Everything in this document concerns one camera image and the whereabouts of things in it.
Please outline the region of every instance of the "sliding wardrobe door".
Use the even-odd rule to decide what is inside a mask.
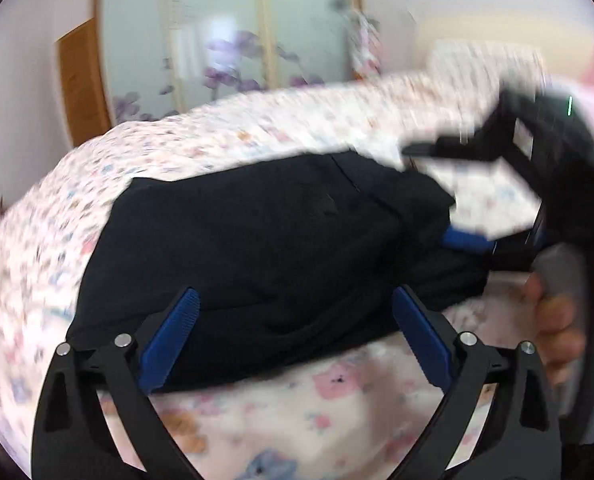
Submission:
[[[266,87],[257,0],[170,0],[173,64],[185,109]]]
[[[351,79],[348,16],[353,0],[268,0],[279,86]]]
[[[100,50],[115,123],[174,114],[167,0],[100,0]]]

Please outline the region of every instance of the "bed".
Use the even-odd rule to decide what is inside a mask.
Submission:
[[[74,315],[82,274],[114,199],[135,176],[178,180],[258,160],[352,147],[402,169],[398,147],[445,127],[471,129],[494,104],[509,73],[571,92],[594,126],[594,91],[548,82],[532,49],[442,46],[427,70],[321,88],[239,94],[155,123],[120,124],[73,150],[0,219],[0,443],[30,474],[30,442],[52,352]],[[533,222],[538,203],[503,164],[480,168],[425,163],[453,192],[452,221],[495,237]],[[533,336],[525,276],[491,277],[483,298],[450,308],[457,330],[487,344],[514,346]],[[482,392],[453,464],[466,460],[485,420]],[[385,479],[411,448],[442,395],[430,386],[405,339],[391,335],[279,375],[200,392],[153,396],[184,453],[209,480],[247,478],[261,454],[277,465],[267,480]],[[125,462],[140,466],[112,402],[104,413]]]

